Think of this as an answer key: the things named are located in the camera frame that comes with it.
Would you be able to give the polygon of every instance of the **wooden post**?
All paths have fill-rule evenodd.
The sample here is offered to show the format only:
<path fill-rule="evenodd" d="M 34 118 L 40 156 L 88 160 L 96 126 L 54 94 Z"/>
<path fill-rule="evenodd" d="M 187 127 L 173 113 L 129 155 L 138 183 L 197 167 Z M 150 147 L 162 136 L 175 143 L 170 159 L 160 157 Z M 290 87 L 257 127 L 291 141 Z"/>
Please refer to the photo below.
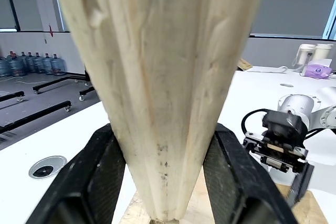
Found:
<path fill-rule="evenodd" d="M 149 216 L 183 217 L 259 0 L 60 0 Z"/>

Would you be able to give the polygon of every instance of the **gray window blind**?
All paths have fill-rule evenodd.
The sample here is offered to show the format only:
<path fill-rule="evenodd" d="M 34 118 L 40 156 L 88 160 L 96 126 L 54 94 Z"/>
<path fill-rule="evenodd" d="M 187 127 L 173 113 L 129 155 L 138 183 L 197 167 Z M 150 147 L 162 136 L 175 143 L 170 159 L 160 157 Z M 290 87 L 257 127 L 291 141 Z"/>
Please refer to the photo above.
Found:
<path fill-rule="evenodd" d="M 252 34 L 322 38 L 334 0 L 262 0 Z"/>
<path fill-rule="evenodd" d="M 42 31 L 36 0 L 13 0 L 21 31 Z"/>
<path fill-rule="evenodd" d="M 9 0 L 0 0 L 0 28 L 15 28 L 14 16 Z"/>

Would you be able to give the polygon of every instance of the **wooden base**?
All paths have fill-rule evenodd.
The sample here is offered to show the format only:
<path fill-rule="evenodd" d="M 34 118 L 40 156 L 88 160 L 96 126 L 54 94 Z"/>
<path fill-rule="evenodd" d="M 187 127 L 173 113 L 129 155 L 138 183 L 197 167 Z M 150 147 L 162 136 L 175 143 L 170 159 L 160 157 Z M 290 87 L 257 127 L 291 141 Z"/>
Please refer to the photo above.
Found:
<path fill-rule="evenodd" d="M 289 186 L 277 185 L 283 195 L 286 195 Z M 293 213 L 299 223 L 304 224 L 321 224 L 328 223 L 325 219 L 319 204 L 316 202 L 312 192 L 307 191 L 301 202 L 293 208 Z M 146 213 L 142 200 L 138 193 L 134 194 L 124 216 L 119 224 L 162 224 L 162 222 L 151 222 L 149 215 Z M 197 179 L 195 189 L 188 204 L 185 216 L 180 222 L 174 224 L 215 224 L 212 214 L 210 200 L 205 185 L 203 169 Z"/>

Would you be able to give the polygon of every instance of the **gray floor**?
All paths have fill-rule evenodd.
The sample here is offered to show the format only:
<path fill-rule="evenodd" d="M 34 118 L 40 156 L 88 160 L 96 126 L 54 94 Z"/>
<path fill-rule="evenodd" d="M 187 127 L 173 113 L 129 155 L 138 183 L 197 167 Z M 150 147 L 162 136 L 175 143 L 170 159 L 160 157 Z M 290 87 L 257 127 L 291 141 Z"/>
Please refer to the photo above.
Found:
<path fill-rule="evenodd" d="M 99 102 L 95 91 L 88 93 L 84 101 L 79 101 L 79 91 L 88 88 L 83 81 L 78 83 L 75 83 L 74 80 L 62 81 L 41 89 L 40 94 L 34 94 L 32 87 L 42 84 L 34 82 L 52 81 L 62 77 L 31 73 L 22 78 L 11 80 L 7 80 L 10 77 L 0 78 L 0 96 L 17 91 L 25 92 L 22 102 L 17 102 L 15 98 L 0 102 L 0 126 L 5 126 L 8 123 L 67 100 L 72 103 L 70 112 L 61 109 L 12 131 L 0 134 L 0 150 Z"/>

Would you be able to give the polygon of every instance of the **light wood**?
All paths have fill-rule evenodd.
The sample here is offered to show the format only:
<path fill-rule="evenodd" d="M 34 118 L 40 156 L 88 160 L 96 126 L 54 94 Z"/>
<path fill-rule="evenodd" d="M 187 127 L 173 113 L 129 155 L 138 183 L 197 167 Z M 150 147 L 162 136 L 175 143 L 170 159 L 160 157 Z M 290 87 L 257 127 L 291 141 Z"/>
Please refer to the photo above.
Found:
<path fill-rule="evenodd" d="M 282 195 L 287 195 L 289 186 L 277 185 Z M 307 191 L 303 199 L 294 206 L 293 213 L 300 224 L 327 224 L 312 192 Z M 144 209 L 142 200 L 135 193 L 119 224 L 148 224 L 149 215 Z M 197 179 L 195 189 L 189 201 L 186 214 L 180 224 L 214 224 L 210 200 L 205 185 L 203 169 Z"/>
<path fill-rule="evenodd" d="M 138 192 L 136 192 L 119 224 L 148 224 L 149 222 L 150 217 L 144 209 Z M 215 224 L 205 186 L 203 169 L 201 169 L 186 213 L 180 220 L 180 224 Z"/>
<path fill-rule="evenodd" d="M 277 187 L 284 196 L 287 195 L 290 189 L 289 186 L 284 185 L 277 185 Z M 301 224 L 328 223 L 311 191 L 306 191 L 304 197 L 292 208 L 292 211 Z"/>
<path fill-rule="evenodd" d="M 151 218 L 181 219 L 259 0 L 60 0 Z"/>

